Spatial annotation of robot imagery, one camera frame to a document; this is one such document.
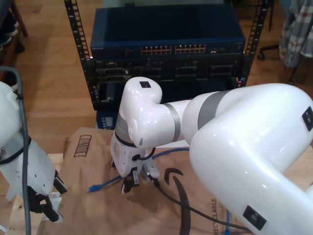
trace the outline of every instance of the wooden floor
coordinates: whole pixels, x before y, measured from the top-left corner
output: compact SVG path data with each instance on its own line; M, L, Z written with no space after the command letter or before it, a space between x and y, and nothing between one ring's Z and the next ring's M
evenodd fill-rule
M101 0L78 0L80 14L90 45L95 9ZM77 54L63 0L17 0L28 29L23 39L26 51L18 55L15 67L24 81L24 97L30 136L47 153L62 153L64 139L78 127L94 127L92 108L86 81ZM253 12L237 12L246 35L251 28ZM268 32L268 18L259 48L278 43L284 22L280 4L276 3L272 31ZM265 61L255 60L248 85L287 82L290 69L279 60L278 51L266 52ZM296 79L300 88L313 97L312 61L301 64ZM0 224L7 226L12 204L6 201L8 184L0 176Z

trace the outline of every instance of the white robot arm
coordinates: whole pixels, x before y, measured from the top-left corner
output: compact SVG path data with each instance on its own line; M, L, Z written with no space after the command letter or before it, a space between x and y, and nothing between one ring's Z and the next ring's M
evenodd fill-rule
M135 155L185 139L201 182L253 233L312 233L313 187L304 192L282 174L313 139L313 101L306 93L265 84L167 104L160 104L161 96L148 78L125 86L111 142L125 177L122 192L137 185L139 172L158 177L151 158Z
M22 196L23 134L17 95L0 82L0 171L10 184L10 191ZM53 209L49 194L53 186L60 193L67 191L48 155L29 138L27 185L30 210L45 213L53 222L62 216Z

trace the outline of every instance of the brown cardboard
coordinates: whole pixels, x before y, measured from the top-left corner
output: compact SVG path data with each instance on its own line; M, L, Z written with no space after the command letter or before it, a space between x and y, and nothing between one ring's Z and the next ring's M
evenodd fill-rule
M77 156L79 139L90 135L88 151ZM112 131L80 128L70 138L60 177L67 185L68 192L62 195L59 212L64 222L55 224L42 221L38 229L39 235L156 235L179 234L180 212L179 205L164 197L151 183L140 177L140 186L132 188L130 193L122 194L122 182L118 181L95 193L86 193L94 184L101 184L118 175L111 167L110 142ZM304 157L304 162L312 163L312 150ZM197 179L189 162L187 151L170 153L155 159L161 173L161 187L176 199L178 190L173 181L175 175L182 183L190 206L207 215L226 221L226 209L209 193ZM164 171L174 167L183 172L183 176L171 173L170 185L164 181ZM307 165L291 168L291 174L297 175L299 169L309 172ZM231 223L243 225L234 216ZM222 235L225 226L213 223L191 212L192 235ZM231 228L232 234L247 234L245 231Z

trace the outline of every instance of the black cable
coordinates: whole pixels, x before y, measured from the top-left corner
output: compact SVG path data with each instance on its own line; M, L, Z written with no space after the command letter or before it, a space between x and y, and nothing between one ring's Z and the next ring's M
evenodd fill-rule
M22 120L22 130L23 130L23 164L22 164L22 192L23 192L23 202L24 202L24 213L25 213L25 232L26 235L31 235L31 223L30 223L30 207L28 200L28 190L27 190L27 168L28 168L28 130L26 122L26 113L23 100L23 82L20 73L12 67L0 66L0 71L12 72L16 77L16 82L18 84L18 100L20 104L20 114Z
M147 159L152 157L152 155L155 153L155 151L156 151L156 148L153 148L151 153L147 157L144 157L144 158L141 158L139 154L136 154L135 156L133 156L133 161L136 161L136 160L141 160L141 161L147 160Z
M28 136L28 146L30 145L31 143L31 137ZM0 161L0 165L3 165L3 164L8 164L10 163L11 161L13 161L14 159L16 159L20 154L23 153L23 150L24 150L24 147L20 148L19 151L17 151L15 154L13 154L11 157L8 157L2 161Z
M169 194L167 194L167 192L165 192L158 183L155 183L155 186L156 188L165 196L167 197L168 199L170 199L172 202L175 202L176 204L180 205L181 207L184 207L188 210L191 210L193 211L194 213L197 213L198 215L201 215L202 217L206 218L206 219L209 219L213 222L216 222L216 223L219 223L219 224L223 224L223 225L226 225L226 226L230 226L230 227L233 227L233 228L236 228L236 229L242 229L242 230L245 230L245 231L248 231L248 232L251 232L250 229L244 227L244 226L240 226L240 225L236 225L236 224L231 224L231 223L227 223L227 222L224 222L224 221L221 221L221 220L218 220L218 219L214 219L213 217L210 217L204 213L202 213L201 211L198 211L188 205L185 205L185 204L182 204L180 201L176 200L175 198L173 198L172 196L170 196Z

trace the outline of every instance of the black label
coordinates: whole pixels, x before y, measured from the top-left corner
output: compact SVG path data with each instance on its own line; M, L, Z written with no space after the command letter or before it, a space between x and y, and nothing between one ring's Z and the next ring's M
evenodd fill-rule
M302 118L305 125L307 126L308 131L311 131L313 128L313 111L311 106L303 113Z
M243 216L258 230L261 230L266 223L266 219L264 219L255 209L249 205L246 207Z
M151 88L150 83L149 82L139 82L141 84L142 88Z

